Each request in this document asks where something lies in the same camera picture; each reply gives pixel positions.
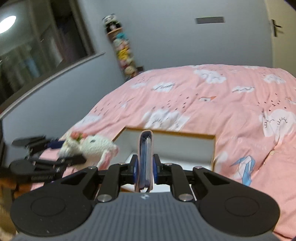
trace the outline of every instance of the window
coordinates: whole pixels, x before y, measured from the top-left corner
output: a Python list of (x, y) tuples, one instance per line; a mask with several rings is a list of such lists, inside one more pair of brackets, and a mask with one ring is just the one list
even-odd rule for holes
[(6, 2), (0, 8), (0, 104), (93, 54), (76, 0)]

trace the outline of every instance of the door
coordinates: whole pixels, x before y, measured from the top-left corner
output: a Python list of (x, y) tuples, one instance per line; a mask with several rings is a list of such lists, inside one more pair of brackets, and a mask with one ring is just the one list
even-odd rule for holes
[(296, 10), (285, 0), (265, 0), (271, 23), (273, 67), (296, 77)]

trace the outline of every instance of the white knitted rabbit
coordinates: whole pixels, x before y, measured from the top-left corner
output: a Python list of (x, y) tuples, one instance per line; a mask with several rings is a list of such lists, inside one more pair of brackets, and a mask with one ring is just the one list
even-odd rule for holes
[(71, 136), (67, 136), (65, 143), (59, 151), (59, 157), (83, 154), (87, 161), (83, 165), (75, 166), (77, 169), (83, 169), (89, 166), (107, 169), (111, 159), (117, 153), (118, 146), (103, 136), (87, 136), (79, 142)]

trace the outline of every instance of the pink duvet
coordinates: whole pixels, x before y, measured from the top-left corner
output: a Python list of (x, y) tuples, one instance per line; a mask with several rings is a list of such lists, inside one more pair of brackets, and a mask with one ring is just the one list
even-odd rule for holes
[(214, 171), (271, 195), (281, 208), (275, 233), (290, 240), (296, 236), (295, 114), (296, 79), (282, 69), (185, 66), (131, 79), (70, 131), (110, 139), (125, 126), (216, 135)]

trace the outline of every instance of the ceiling light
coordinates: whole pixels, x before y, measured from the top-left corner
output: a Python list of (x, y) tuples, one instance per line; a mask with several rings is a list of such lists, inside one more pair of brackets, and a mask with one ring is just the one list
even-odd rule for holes
[(10, 29), (15, 23), (16, 19), (16, 16), (9, 16), (5, 18), (2, 22), (0, 22), (0, 34)]

